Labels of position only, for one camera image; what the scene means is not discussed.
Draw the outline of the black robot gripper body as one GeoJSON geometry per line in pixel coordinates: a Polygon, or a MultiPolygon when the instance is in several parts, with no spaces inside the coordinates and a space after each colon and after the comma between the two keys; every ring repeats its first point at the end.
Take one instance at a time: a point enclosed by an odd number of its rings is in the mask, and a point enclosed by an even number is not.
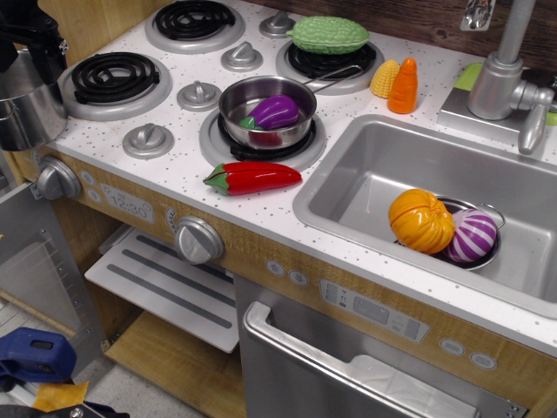
{"type": "Polygon", "coordinates": [[[18,57],[16,44],[27,48],[39,76],[47,85],[56,83],[67,68],[68,44],[58,30],[57,21],[39,7],[38,1],[1,2],[2,73],[18,57]]]}

